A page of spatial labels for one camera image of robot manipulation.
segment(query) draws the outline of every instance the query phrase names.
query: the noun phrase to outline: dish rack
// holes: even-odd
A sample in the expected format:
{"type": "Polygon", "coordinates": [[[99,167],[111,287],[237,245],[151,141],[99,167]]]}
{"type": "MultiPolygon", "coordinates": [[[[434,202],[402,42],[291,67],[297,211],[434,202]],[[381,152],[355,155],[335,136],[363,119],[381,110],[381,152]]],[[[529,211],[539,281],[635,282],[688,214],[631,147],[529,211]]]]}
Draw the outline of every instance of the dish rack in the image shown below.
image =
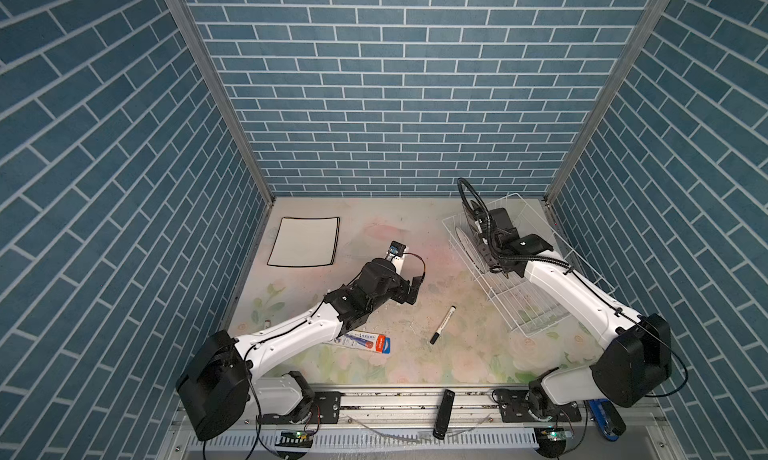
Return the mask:
{"type": "MultiPolygon", "coordinates": [[[[552,245],[563,258],[571,263],[579,273],[612,295],[616,290],[595,268],[593,268],[576,250],[539,215],[529,202],[517,193],[487,202],[488,209],[505,208],[518,229],[520,236],[536,233],[552,245]]],[[[546,330],[571,314],[549,293],[516,273],[490,273],[488,266],[474,248],[470,240],[472,231],[467,223],[464,211],[449,216],[442,221],[448,231],[448,241],[458,257],[472,274],[472,278],[485,291],[510,331],[520,329],[523,335],[531,337],[546,330]]]]}

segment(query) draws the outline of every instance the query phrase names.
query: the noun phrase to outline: blue and orange packaging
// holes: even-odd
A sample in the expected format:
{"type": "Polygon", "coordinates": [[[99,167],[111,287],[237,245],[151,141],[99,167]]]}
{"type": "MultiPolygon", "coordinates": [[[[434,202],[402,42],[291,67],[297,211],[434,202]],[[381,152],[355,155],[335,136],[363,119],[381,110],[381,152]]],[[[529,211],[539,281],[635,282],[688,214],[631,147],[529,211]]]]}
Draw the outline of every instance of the blue and orange packaging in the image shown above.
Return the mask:
{"type": "Polygon", "coordinates": [[[389,353],[389,337],[367,331],[350,330],[345,335],[332,341],[334,345],[345,346],[348,349],[368,350],[369,352],[389,353]]]}

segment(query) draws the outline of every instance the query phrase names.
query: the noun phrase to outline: marker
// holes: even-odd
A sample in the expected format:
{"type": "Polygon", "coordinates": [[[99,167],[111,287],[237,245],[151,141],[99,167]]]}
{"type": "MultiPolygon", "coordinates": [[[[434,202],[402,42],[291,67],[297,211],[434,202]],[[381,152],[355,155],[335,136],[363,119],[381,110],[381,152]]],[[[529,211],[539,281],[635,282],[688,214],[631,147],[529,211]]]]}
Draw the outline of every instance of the marker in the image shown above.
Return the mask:
{"type": "Polygon", "coordinates": [[[455,307],[455,306],[452,306],[450,309],[448,309],[448,313],[446,313],[446,318],[444,318],[444,319],[442,320],[442,323],[441,323],[441,324],[440,324],[440,326],[437,328],[437,331],[435,331],[435,335],[433,335],[433,336],[432,336],[432,339],[431,339],[431,340],[429,340],[429,343],[431,343],[432,345],[435,345],[435,341],[437,341],[437,338],[438,338],[438,337],[440,336],[440,334],[442,333],[442,330],[443,330],[444,328],[446,328],[446,325],[448,324],[448,320],[450,320],[450,319],[451,319],[451,317],[453,316],[453,312],[454,312],[454,311],[456,311],[456,307],[455,307]]]}

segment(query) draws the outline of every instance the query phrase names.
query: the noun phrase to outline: blue brick wall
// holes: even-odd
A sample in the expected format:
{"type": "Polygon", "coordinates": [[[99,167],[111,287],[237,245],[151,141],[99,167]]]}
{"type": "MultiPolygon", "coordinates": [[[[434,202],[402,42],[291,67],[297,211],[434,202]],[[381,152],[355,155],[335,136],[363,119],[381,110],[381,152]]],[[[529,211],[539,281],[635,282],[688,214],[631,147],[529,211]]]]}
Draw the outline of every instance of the blue brick wall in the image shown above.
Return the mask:
{"type": "Polygon", "coordinates": [[[162,0],[0,0],[0,458],[157,454],[263,209],[162,0]]]}
{"type": "Polygon", "coordinates": [[[646,1],[187,0],[278,196],[541,196],[646,1]]]}
{"type": "Polygon", "coordinates": [[[689,458],[768,447],[766,4],[672,0],[555,202],[618,298],[670,323],[689,458]]]}

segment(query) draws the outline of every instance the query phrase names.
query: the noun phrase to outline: black handheld device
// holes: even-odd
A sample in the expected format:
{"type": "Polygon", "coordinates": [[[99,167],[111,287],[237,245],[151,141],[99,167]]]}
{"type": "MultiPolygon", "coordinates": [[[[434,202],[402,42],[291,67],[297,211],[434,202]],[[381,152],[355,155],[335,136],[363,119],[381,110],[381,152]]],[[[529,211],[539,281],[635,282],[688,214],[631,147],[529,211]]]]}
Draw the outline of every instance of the black handheld device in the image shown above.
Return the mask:
{"type": "Polygon", "coordinates": [[[453,409],[453,398],[456,393],[446,389],[442,393],[442,402],[437,410],[437,419],[435,420],[435,429],[432,430],[432,436],[437,440],[446,438],[448,423],[451,421],[451,410],[453,409]]]}

